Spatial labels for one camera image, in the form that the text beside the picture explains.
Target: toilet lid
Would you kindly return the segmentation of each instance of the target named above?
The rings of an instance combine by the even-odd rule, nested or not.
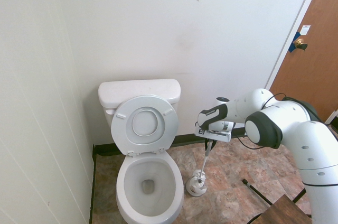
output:
[[[176,136],[179,120],[171,104],[154,95],[123,102],[111,122],[112,138],[127,155],[168,149]]]

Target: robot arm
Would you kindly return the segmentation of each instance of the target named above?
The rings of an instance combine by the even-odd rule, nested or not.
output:
[[[257,89],[202,111],[198,125],[211,130],[221,119],[245,123],[246,133],[255,144],[272,148],[285,145],[308,193],[313,223],[338,224],[338,141],[324,124],[311,120],[309,109],[309,104],[278,101],[268,90]]]

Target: toilet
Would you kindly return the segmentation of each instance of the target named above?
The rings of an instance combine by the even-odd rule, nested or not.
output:
[[[116,200],[128,224],[169,224],[180,214],[182,176],[166,152],[179,126],[180,95],[180,84],[172,79],[113,81],[99,87],[112,138],[126,156]]]

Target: toilet brush holder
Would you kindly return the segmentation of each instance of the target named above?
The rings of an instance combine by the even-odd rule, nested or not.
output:
[[[201,195],[205,194],[205,179],[206,176],[203,171],[201,174],[201,170],[195,170],[192,177],[185,184],[186,191],[194,197],[200,197]]]

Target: toilet brush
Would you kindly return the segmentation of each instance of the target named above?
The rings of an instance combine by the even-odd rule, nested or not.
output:
[[[207,139],[205,141],[206,150],[205,150],[205,156],[204,156],[202,169],[195,170],[194,173],[192,174],[192,177],[185,184],[185,188],[191,196],[199,197],[205,194],[206,192],[206,186],[205,186],[206,175],[203,172],[203,170],[204,170],[205,163],[208,159],[209,153],[213,149],[215,144],[216,144],[216,141],[213,141],[213,140],[209,141]]]

